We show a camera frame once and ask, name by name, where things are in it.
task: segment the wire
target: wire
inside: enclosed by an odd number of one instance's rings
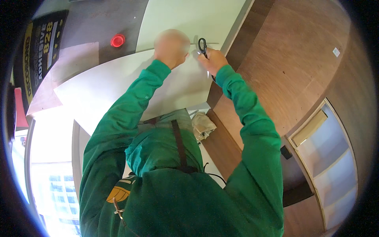
[[[207,166],[207,164],[209,164],[209,162],[205,163],[205,165],[204,165],[204,167],[203,167],[203,172],[205,172],[205,167]],[[209,175],[213,175],[213,176],[216,176],[216,177],[219,177],[219,178],[224,182],[224,184],[226,185],[225,180],[224,180],[221,176],[216,175],[216,174],[211,174],[211,173],[207,173],[207,174],[209,174]]]

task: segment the glass window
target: glass window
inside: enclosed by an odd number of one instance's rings
[[[74,177],[72,175],[65,175],[64,176],[64,181],[73,181]]]
[[[70,209],[71,209],[71,213],[72,213],[73,215],[78,214],[78,209],[76,209],[76,208],[74,208],[74,207],[70,207]]]
[[[79,220],[67,220],[67,219],[59,218],[59,221],[60,221],[61,223],[64,223],[64,224],[75,224],[75,225],[79,225]]]
[[[26,201],[29,203],[28,194],[26,192],[24,159],[27,134],[28,130],[20,130],[15,132],[14,142],[12,143],[12,161],[14,172],[16,174],[16,178],[20,185],[21,191]]]
[[[61,181],[61,176],[58,175],[50,175],[49,176],[50,181]]]
[[[58,202],[65,202],[65,200],[64,200],[64,197],[63,197],[63,196],[58,196],[58,197],[57,197],[57,199],[58,199]]]
[[[68,213],[69,210],[67,209],[67,207],[56,207],[57,211],[59,212],[63,212],[63,213]]]
[[[75,187],[74,186],[66,186],[66,192],[75,192]]]
[[[50,183],[50,191],[63,192],[63,187],[60,185],[54,185],[53,183]]]
[[[67,199],[69,200],[69,203],[77,203],[78,201],[76,200],[75,196],[67,196]]]
[[[37,211],[50,236],[80,236],[72,173],[74,120],[59,108],[37,116],[30,147],[30,178]]]

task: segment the brown laminate surface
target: brown laminate surface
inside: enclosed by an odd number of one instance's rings
[[[374,79],[367,49],[352,26],[349,47],[326,91],[326,97],[350,139],[357,164],[359,195],[369,180],[376,157],[377,100]]]
[[[329,0],[276,1],[237,70],[280,136],[311,109],[332,80],[348,42],[350,19]],[[340,55],[332,51],[337,47]],[[242,127],[225,96],[214,108],[239,147]]]
[[[207,116],[217,128],[201,143],[225,180],[242,160],[242,151],[212,109]]]
[[[235,71],[237,71],[242,61],[245,59],[246,54],[257,37],[263,23],[265,22],[274,1],[275,0],[254,1],[232,46],[230,47],[228,54],[226,55],[226,59]],[[209,106],[214,108],[221,96],[222,89],[213,82],[207,100]]]
[[[283,237],[320,236],[323,220],[315,196],[284,208]]]

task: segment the shelf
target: shelf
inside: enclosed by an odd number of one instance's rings
[[[357,186],[354,186],[335,203],[324,208],[327,229],[340,224],[350,213],[356,200]]]
[[[323,207],[333,204],[356,186],[355,168],[350,150],[328,170],[317,176],[315,184]]]
[[[312,136],[298,146],[311,175],[316,177],[349,148],[345,134],[329,107],[322,107],[328,118]]]

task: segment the black scissors handle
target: black scissors handle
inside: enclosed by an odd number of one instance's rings
[[[203,41],[203,48],[201,48],[201,45],[200,45],[200,42],[201,42],[201,41]],[[207,56],[207,42],[205,41],[205,39],[204,39],[204,38],[200,38],[200,39],[199,39],[199,42],[198,42],[197,44],[198,44],[198,46],[199,46],[199,50],[200,50],[200,52],[201,52],[202,54],[204,54],[204,56],[205,56],[206,58],[208,58],[208,56]],[[216,82],[216,78],[215,78],[213,75],[211,75],[211,76],[212,76],[213,81]]]

